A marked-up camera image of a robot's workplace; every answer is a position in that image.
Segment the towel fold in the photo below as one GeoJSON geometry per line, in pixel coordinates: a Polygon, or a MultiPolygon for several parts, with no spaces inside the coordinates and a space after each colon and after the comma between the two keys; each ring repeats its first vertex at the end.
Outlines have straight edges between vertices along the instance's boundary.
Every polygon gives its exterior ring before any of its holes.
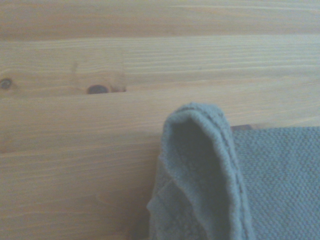
{"type": "Polygon", "coordinates": [[[214,105],[166,120],[150,240],[320,239],[320,127],[231,132],[214,105]]]}

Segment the folded towel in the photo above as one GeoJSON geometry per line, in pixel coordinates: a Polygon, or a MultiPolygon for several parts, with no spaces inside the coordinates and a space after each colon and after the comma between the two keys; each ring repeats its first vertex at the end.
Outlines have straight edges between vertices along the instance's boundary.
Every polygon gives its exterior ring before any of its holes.
{"type": "Polygon", "coordinates": [[[166,120],[150,240],[319,240],[320,127],[231,132],[214,105],[166,120]]]}

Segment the textured fabric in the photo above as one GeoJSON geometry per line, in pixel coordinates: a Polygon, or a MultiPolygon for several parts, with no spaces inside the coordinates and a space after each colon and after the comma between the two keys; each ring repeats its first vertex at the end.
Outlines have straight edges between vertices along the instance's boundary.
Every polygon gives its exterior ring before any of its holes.
{"type": "Polygon", "coordinates": [[[150,240],[320,239],[320,127],[231,132],[214,105],[163,128],[150,240]]]}

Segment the woven fabric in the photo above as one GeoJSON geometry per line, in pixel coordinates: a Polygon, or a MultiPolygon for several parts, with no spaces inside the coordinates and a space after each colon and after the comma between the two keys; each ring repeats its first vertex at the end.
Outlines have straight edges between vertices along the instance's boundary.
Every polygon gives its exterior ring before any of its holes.
{"type": "Polygon", "coordinates": [[[166,120],[151,240],[320,239],[320,127],[231,132],[214,105],[166,120]]]}

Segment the cotton cloth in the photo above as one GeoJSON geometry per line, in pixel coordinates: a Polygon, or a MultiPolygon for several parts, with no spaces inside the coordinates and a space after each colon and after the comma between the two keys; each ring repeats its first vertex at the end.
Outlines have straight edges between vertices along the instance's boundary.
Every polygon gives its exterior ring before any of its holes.
{"type": "Polygon", "coordinates": [[[163,127],[150,240],[320,240],[320,127],[232,132],[190,103],[163,127]]]}

